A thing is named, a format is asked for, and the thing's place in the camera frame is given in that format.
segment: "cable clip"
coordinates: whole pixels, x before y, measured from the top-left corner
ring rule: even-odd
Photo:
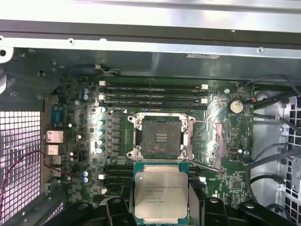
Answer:
[[[279,121],[280,118],[281,118],[280,114],[276,114],[276,115],[275,115],[275,120]]]

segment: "perforated metal grille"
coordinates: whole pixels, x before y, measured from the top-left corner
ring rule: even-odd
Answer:
[[[301,109],[300,106],[291,105],[290,122],[301,127]],[[291,150],[293,146],[301,146],[301,136],[297,135],[294,130],[289,129],[288,149]],[[301,194],[292,186],[292,176],[296,174],[293,172],[294,161],[288,161],[286,180],[285,180],[285,208],[289,211],[294,222],[301,223]]]
[[[0,112],[0,184],[21,156],[40,149],[40,112]],[[8,174],[0,225],[40,194],[40,154],[25,157]]]
[[[62,212],[64,209],[63,207],[63,202],[55,209],[55,211],[53,211],[53,213],[47,218],[47,220],[44,222],[46,223],[47,221],[49,221],[51,218],[53,218],[55,215],[59,214],[60,212]]]

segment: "green circuit board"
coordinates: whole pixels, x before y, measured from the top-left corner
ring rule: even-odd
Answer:
[[[52,126],[70,133],[62,169],[73,175],[71,179],[61,176],[69,203],[97,205],[104,197],[124,192],[125,181],[133,177],[134,160],[127,154],[137,145],[135,136],[139,144],[145,139],[143,132],[134,133],[137,128],[129,121],[138,113],[150,114],[143,122],[177,121],[172,117],[177,113],[194,118],[189,138],[193,161],[219,172],[191,165],[191,177],[202,180],[207,196],[221,198],[232,207],[248,196],[244,173],[252,150],[252,86],[245,89],[238,81],[83,76],[64,78],[58,95]],[[160,141],[165,142],[164,136],[159,135]],[[76,152],[77,159],[70,161],[70,152]],[[149,158],[176,161],[176,157],[162,149]],[[84,171],[88,172],[85,182]]]

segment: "red wire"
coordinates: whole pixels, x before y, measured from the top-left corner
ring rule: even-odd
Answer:
[[[2,185],[1,185],[1,196],[0,196],[0,219],[2,219],[2,208],[3,208],[3,201],[4,201],[5,184],[6,184],[6,181],[7,181],[7,179],[8,179],[8,176],[9,176],[10,171],[11,171],[17,164],[19,164],[26,156],[31,155],[31,154],[36,153],[36,152],[41,153],[41,154],[43,155],[43,165],[46,166],[47,168],[52,169],[52,170],[55,170],[55,171],[57,171],[57,172],[60,172],[61,174],[67,174],[67,175],[70,174],[70,173],[68,173],[68,172],[60,171],[60,170],[58,170],[58,169],[56,169],[56,168],[54,168],[54,167],[52,167],[52,166],[48,166],[48,165],[46,164],[45,154],[44,154],[42,151],[40,151],[40,150],[35,150],[35,151],[31,151],[31,152],[29,152],[29,153],[24,154],[23,156],[21,156],[21,157],[18,159],[18,161],[16,161],[14,164],[12,164],[12,165],[10,166],[10,168],[9,168],[8,171],[6,172],[6,174],[5,174],[5,176],[4,176],[4,179],[3,179],[3,181],[2,181]]]

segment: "cpu socket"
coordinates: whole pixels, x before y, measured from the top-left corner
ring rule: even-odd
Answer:
[[[134,124],[134,149],[127,153],[128,158],[192,159],[190,139],[195,118],[180,113],[137,113],[127,119]]]

